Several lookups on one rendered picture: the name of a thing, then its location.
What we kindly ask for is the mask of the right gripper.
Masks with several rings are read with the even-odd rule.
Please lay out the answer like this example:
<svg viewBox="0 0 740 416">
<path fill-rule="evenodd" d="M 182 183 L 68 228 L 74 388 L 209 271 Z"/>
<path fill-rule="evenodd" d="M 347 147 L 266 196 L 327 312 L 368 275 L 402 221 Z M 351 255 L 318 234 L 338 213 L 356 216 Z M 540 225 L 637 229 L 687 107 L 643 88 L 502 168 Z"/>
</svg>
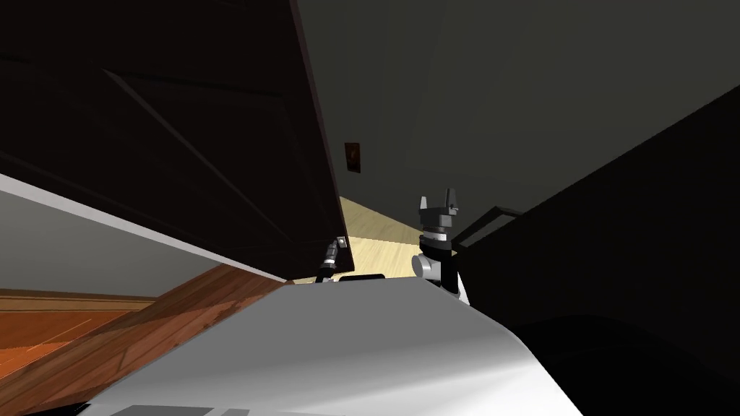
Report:
<svg viewBox="0 0 740 416">
<path fill-rule="evenodd" d="M 453 218 L 459 209 L 454 188 L 446 188 L 443 207 L 428 207 L 425 196 L 420 198 L 419 215 L 424 230 L 432 228 L 448 229 L 452 227 Z"/>
</svg>

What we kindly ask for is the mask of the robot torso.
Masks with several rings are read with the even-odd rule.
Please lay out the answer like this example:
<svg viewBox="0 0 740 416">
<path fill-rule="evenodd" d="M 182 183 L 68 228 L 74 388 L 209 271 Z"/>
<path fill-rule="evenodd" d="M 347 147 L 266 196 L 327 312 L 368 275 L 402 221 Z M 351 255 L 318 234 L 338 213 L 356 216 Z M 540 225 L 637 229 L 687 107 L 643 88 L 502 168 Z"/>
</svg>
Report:
<svg viewBox="0 0 740 416">
<path fill-rule="evenodd" d="M 282 287 L 80 416 L 582 416 L 510 330 L 415 277 Z"/>
</svg>

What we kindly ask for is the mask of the dark brown door leaf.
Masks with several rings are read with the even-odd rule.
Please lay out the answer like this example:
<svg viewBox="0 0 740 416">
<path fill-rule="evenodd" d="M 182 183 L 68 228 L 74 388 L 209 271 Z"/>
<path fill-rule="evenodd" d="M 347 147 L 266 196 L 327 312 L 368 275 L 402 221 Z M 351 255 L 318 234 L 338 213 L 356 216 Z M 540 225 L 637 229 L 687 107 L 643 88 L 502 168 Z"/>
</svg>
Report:
<svg viewBox="0 0 740 416">
<path fill-rule="evenodd" d="M 284 280 L 346 235 L 297 0 L 0 0 L 0 174 Z"/>
</svg>

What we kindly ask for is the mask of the black cabinet with rail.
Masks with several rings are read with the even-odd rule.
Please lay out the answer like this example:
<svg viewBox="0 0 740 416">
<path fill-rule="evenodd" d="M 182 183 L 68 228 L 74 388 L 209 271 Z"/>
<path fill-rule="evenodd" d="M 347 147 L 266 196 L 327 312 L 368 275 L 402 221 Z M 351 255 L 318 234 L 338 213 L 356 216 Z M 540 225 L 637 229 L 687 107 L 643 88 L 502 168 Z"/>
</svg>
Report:
<svg viewBox="0 0 740 416">
<path fill-rule="evenodd" d="M 465 249 L 508 327 L 591 315 L 740 378 L 740 86 Z"/>
</svg>

